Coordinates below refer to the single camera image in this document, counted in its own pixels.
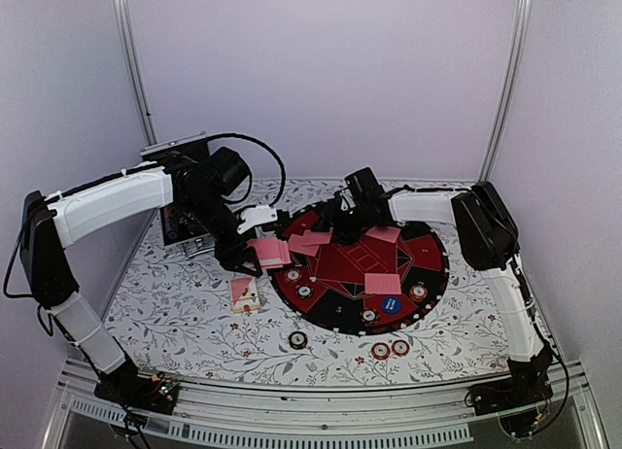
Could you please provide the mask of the pink card top sector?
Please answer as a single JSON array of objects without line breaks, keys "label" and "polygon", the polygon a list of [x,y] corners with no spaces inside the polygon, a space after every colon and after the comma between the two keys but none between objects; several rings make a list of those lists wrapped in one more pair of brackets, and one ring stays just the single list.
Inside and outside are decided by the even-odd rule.
[{"label": "pink card top sector", "polygon": [[332,230],[329,232],[315,232],[306,229],[299,239],[301,247],[318,247],[331,242]]}]

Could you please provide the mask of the pink card sector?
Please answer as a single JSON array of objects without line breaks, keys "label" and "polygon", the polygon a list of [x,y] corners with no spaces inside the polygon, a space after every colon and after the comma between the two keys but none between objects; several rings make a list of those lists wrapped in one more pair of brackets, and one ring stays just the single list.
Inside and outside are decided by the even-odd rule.
[{"label": "pink card sector", "polygon": [[364,291],[373,295],[401,294],[401,281],[396,273],[365,273]]},{"label": "pink card sector", "polygon": [[306,229],[299,239],[301,247],[318,247],[331,242],[332,230],[329,232],[315,232]]}]

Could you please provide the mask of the pink playing card deck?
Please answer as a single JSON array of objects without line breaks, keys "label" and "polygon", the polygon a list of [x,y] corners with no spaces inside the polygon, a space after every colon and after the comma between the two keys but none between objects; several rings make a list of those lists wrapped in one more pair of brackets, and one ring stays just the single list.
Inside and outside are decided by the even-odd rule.
[{"label": "pink playing card deck", "polygon": [[252,239],[247,245],[253,248],[262,268],[276,269],[291,263],[288,242],[276,237]]}]

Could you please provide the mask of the single pink playing card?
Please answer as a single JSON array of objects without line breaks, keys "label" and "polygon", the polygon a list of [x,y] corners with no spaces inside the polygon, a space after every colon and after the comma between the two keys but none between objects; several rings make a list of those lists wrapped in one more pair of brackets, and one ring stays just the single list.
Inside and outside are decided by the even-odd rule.
[{"label": "single pink playing card", "polygon": [[323,242],[323,236],[306,230],[302,234],[292,234],[288,240],[291,252],[315,257]]}]

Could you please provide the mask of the orange chip sector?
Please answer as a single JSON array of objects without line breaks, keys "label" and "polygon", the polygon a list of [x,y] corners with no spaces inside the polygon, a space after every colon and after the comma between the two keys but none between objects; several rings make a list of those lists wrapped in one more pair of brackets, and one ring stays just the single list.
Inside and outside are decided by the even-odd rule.
[{"label": "orange chip sector", "polygon": [[296,284],[302,277],[301,272],[298,269],[288,270],[284,276],[284,279],[290,284]]},{"label": "orange chip sector", "polygon": [[414,302],[422,302],[427,298],[428,290],[423,285],[415,285],[409,290],[408,296]]}]

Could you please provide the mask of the dark chip sector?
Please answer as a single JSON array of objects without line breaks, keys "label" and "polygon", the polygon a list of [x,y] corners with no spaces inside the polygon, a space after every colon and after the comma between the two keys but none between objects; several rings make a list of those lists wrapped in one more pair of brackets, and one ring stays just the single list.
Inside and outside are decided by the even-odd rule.
[{"label": "dark chip sector", "polygon": [[379,321],[379,313],[373,309],[364,309],[361,313],[361,319],[365,325],[373,325]]},{"label": "dark chip sector", "polygon": [[313,294],[313,289],[309,286],[300,286],[296,289],[296,294],[300,298],[309,298]]}]

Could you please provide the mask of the dark brown chip stack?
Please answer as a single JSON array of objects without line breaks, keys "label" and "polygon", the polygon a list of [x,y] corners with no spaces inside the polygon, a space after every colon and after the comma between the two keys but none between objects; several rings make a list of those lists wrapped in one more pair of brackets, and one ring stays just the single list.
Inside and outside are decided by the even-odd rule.
[{"label": "dark brown chip stack", "polygon": [[307,346],[308,338],[304,332],[294,331],[288,337],[289,345],[295,350],[304,349]]}]

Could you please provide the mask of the dark chip bottom sector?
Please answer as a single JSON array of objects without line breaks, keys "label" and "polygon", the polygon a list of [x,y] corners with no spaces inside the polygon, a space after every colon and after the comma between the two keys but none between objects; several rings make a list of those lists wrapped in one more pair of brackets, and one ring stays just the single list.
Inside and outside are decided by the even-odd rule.
[{"label": "dark chip bottom sector", "polygon": [[379,313],[373,309],[364,309],[361,313],[361,319],[365,325],[373,325],[379,321]]}]

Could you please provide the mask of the blue small blind button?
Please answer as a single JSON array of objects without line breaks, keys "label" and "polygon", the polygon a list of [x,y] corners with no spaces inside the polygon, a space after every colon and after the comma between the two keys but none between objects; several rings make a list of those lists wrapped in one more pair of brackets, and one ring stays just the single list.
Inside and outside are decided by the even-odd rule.
[{"label": "blue small blind button", "polygon": [[387,295],[381,300],[381,309],[387,314],[396,314],[401,308],[402,303],[397,296]]}]

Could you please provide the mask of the orange chip stack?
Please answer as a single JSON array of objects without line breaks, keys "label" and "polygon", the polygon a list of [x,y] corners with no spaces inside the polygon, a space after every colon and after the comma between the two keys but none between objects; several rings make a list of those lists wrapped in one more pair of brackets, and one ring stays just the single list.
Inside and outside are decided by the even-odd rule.
[{"label": "orange chip stack", "polygon": [[376,342],[372,345],[370,353],[375,360],[383,361],[391,355],[391,347],[383,342]]}]

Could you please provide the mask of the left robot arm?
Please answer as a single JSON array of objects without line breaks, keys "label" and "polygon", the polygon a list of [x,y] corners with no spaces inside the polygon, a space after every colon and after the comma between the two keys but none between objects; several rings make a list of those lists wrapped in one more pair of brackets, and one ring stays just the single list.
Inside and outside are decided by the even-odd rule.
[{"label": "left robot arm", "polygon": [[3,284],[10,299],[33,299],[46,329],[58,328],[96,375],[96,397],[123,411],[172,414],[178,382],[163,372],[143,374],[130,354],[104,327],[102,315],[82,294],[73,272],[79,244],[94,241],[109,227],[172,207],[213,240],[221,268],[257,278],[259,255],[250,241],[258,226],[278,221],[274,203],[232,211],[232,193],[252,182],[249,164],[235,150],[209,146],[220,140],[254,144],[286,171],[280,156],[258,138],[239,133],[196,133],[150,145],[139,164],[70,190],[48,195],[34,190],[24,198],[20,228]]}]

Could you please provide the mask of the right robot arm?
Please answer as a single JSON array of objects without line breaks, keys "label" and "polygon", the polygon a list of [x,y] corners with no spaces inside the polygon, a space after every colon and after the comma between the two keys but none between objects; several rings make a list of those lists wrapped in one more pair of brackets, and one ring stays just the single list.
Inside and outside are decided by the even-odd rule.
[{"label": "right robot arm", "polygon": [[[463,259],[481,274],[497,304],[508,340],[510,373],[506,379],[470,387],[465,404],[478,416],[499,414],[501,429],[515,439],[548,429],[557,419],[545,411],[553,398],[548,368],[562,358],[537,325],[518,228],[493,184],[385,190],[368,167],[347,176],[345,183],[344,190],[322,204],[313,230],[331,232],[342,243],[354,243],[374,227],[413,222],[450,224],[457,230]],[[517,411],[538,402],[545,409],[527,416]]]}]

